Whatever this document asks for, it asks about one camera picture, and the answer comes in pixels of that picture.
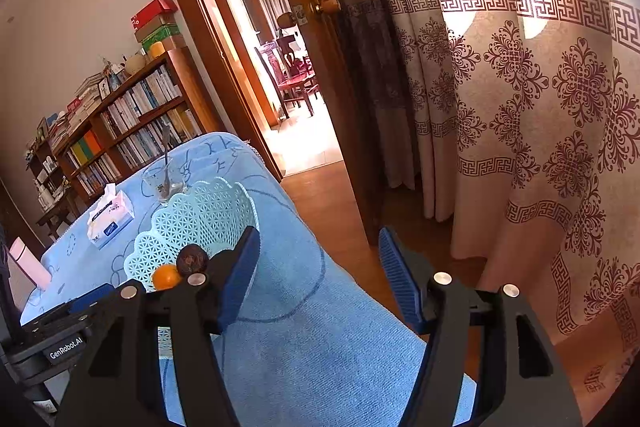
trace white floor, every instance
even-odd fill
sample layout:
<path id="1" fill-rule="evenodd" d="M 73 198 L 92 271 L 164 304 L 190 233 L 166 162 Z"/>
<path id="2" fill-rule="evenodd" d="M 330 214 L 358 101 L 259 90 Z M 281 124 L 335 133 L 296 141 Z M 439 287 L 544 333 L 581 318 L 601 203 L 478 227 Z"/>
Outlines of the white floor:
<path id="1" fill-rule="evenodd" d="M 306 103 L 300 102 L 301 107 L 287 103 L 289 118 L 265 137 L 271 153 L 282 157 L 285 176 L 342 160 L 322 94 L 318 93 L 317 100 L 312 95 L 311 105 L 313 116 Z"/>

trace pink bottle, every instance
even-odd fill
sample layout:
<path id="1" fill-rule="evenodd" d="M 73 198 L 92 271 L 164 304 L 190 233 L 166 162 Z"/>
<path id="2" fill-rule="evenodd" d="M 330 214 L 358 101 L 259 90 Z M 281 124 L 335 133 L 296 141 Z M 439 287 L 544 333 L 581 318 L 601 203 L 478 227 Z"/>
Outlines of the pink bottle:
<path id="1" fill-rule="evenodd" d="M 16 239 L 9 249 L 9 254 L 14 258 L 25 275 L 33 281 L 39 288 L 46 290 L 51 282 L 51 274 L 40 264 L 31 250 L 27 248 L 24 241 Z"/>

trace green box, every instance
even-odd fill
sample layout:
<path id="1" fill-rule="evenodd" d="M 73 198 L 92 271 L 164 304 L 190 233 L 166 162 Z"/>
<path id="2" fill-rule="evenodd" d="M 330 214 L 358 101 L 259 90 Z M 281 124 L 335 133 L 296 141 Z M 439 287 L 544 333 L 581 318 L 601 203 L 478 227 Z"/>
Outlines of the green box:
<path id="1" fill-rule="evenodd" d="M 156 31 L 151 33 L 148 37 L 143 39 L 142 47 L 146 51 L 149 52 L 149 48 L 155 42 L 163 41 L 167 37 L 171 37 L 174 35 L 180 35 L 180 28 L 178 28 L 177 24 L 165 24 L 160 26 Z"/>

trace glass cup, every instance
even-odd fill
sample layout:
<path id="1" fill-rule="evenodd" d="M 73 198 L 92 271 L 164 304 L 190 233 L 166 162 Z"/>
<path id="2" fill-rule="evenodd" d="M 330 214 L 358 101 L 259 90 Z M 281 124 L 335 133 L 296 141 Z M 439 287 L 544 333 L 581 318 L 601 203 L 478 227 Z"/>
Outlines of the glass cup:
<path id="1" fill-rule="evenodd" d="M 167 165 L 164 165 L 164 158 L 151 164 L 142 174 L 142 179 L 151 187 L 160 203 L 166 203 L 171 196 L 182 192 L 185 187 L 180 168 L 173 158 L 169 158 Z"/>

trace door knob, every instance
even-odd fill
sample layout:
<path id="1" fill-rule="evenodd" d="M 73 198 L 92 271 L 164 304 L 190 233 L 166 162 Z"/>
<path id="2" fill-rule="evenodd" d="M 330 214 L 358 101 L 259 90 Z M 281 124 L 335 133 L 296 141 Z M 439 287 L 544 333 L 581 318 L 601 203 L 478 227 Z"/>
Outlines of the door knob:
<path id="1" fill-rule="evenodd" d="M 319 3 L 311 3 L 311 11 L 316 15 L 323 13 L 331 15 L 338 13 L 340 10 L 342 10 L 342 6 L 338 0 L 321 0 Z"/>
<path id="2" fill-rule="evenodd" d="M 298 24 L 298 20 L 291 12 L 284 12 L 276 19 L 276 22 L 280 29 L 293 28 L 293 26 Z"/>

